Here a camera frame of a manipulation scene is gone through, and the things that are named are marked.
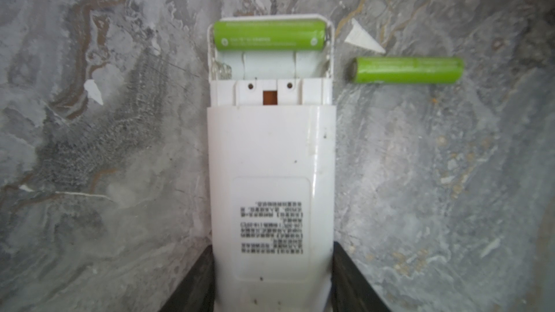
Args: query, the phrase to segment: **battery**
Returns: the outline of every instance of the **battery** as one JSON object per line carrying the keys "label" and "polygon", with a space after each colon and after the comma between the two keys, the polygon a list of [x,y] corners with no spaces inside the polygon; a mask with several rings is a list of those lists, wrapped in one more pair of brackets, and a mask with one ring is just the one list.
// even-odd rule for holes
{"label": "battery", "polygon": [[217,21],[218,50],[322,50],[326,23],[318,19]]}
{"label": "battery", "polygon": [[464,68],[455,57],[357,57],[350,76],[356,83],[455,83]]}

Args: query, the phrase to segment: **marble surface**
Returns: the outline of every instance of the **marble surface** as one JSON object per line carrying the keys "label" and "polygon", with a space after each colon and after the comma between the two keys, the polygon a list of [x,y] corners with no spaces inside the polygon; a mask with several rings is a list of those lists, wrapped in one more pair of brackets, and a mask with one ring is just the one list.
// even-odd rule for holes
{"label": "marble surface", "polygon": [[[156,311],[210,243],[207,26],[316,12],[337,26],[335,235],[376,291],[552,310],[554,3],[0,0],[0,309]],[[464,76],[349,83],[372,55],[343,43],[353,17]]]}

